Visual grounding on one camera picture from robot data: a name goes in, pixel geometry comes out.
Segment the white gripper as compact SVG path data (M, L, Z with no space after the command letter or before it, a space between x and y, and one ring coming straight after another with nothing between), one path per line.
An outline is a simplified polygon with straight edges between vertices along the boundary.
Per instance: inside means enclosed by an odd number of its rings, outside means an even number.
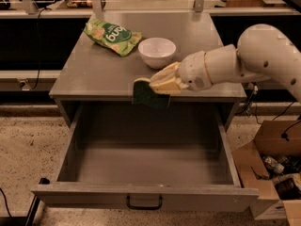
M200 91L213 84L205 66L204 51L187 56L181 63L174 62L150 78L150 88L157 94L180 94L183 89Z

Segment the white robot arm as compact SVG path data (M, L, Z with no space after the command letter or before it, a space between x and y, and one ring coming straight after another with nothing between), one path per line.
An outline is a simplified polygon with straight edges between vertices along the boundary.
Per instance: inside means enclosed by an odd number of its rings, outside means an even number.
M277 28L255 24L238 42L208 52L200 51L174 62L150 78L158 94L200 91L214 85L272 79L301 102L301 52Z

